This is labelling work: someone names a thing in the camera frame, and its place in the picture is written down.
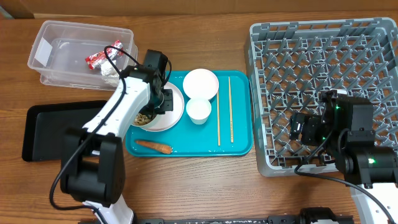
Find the small white bowl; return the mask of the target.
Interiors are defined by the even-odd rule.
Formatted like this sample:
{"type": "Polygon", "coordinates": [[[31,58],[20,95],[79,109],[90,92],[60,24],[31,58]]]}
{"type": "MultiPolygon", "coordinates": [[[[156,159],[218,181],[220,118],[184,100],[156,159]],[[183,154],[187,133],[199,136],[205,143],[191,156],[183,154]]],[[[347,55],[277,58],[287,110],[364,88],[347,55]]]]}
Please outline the small white bowl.
{"type": "Polygon", "coordinates": [[[161,115],[159,115],[159,114],[154,114],[150,118],[147,115],[138,113],[136,115],[136,117],[134,118],[132,125],[139,127],[139,128],[149,128],[149,127],[152,127],[153,125],[155,125],[160,118],[161,118],[161,115]]]}

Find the white cup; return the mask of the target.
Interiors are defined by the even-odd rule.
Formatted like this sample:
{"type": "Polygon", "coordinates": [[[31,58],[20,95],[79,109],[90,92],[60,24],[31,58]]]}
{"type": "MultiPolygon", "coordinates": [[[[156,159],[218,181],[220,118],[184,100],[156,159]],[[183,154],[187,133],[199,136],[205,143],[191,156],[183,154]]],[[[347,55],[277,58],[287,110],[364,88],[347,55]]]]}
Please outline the white cup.
{"type": "Polygon", "coordinates": [[[211,114],[211,104],[206,99],[192,98],[187,102],[186,111],[194,124],[204,124],[211,114]]]}

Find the large white bowl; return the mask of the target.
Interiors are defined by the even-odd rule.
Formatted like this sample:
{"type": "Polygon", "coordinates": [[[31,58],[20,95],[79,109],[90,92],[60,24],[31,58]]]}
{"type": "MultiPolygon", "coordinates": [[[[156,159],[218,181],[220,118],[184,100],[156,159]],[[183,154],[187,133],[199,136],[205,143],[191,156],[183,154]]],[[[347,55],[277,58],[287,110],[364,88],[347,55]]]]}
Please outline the large white bowl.
{"type": "Polygon", "coordinates": [[[211,100],[219,90],[219,80],[210,70],[194,69],[183,79],[183,91],[189,98],[211,100]]]}

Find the red foil snack wrapper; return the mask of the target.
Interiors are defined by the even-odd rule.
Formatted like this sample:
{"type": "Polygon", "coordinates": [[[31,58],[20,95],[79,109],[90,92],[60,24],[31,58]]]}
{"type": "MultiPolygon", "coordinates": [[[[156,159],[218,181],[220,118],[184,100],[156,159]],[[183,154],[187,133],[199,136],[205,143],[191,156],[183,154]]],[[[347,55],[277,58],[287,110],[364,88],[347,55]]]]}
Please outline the red foil snack wrapper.
{"type": "MultiPolygon", "coordinates": [[[[113,46],[113,47],[116,47],[116,48],[119,48],[119,49],[122,49],[122,48],[123,48],[123,44],[121,43],[120,40],[116,40],[116,41],[114,42],[114,44],[112,44],[112,46],[113,46]]],[[[116,58],[117,56],[121,56],[121,55],[122,55],[121,52],[119,52],[118,50],[113,49],[113,48],[108,48],[108,49],[106,50],[106,52],[108,53],[108,57],[109,57],[111,60],[113,60],[113,59],[116,58]]],[[[88,68],[89,68],[90,70],[96,69],[96,68],[99,67],[102,63],[104,63],[104,62],[106,62],[106,61],[107,61],[107,58],[106,58],[106,56],[105,56],[105,51],[104,51],[104,50],[101,51],[101,52],[95,53],[95,54],[93,54],[93,55],[90,55],[89,57],[87,57],[87,58],[85,59],[85,62],[88,64],[88,68]]]]}

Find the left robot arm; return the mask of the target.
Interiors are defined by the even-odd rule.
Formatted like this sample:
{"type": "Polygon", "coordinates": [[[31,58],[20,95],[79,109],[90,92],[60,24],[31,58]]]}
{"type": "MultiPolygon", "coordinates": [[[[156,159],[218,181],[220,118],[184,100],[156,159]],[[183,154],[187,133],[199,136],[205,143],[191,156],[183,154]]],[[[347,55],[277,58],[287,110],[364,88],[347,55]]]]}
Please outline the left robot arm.
{"type": "Polygon", "coordinates": [[[70,210],[90,209],[100,223],[137,223],[122,196],[126,173],[123,139],[138,114],[150,119],[173,110],[172,91],[164,86],[172,66],[162,52],[148,50],[143,63],[129,65],[119,74],[119,84],[101,111],[82,128],[65,132],[61,169],[56,186],[79,202],[70,210]]]}

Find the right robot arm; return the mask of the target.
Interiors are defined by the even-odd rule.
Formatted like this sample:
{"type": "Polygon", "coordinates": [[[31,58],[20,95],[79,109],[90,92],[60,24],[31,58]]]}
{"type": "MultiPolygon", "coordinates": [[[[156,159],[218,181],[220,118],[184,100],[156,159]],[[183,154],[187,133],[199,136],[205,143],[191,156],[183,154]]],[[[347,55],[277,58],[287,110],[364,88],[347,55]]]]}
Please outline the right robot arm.
{"type": "Polygon", "coordinates": [[[376,146],[373,104],[332,89],[321,94],[321,115],[295,112],[290,117],[291,140],[298,140],[334,158],[343,174],[339,182],[350,188],[362,223],[397,223],[397,154],[393,148],[376,146]]]}

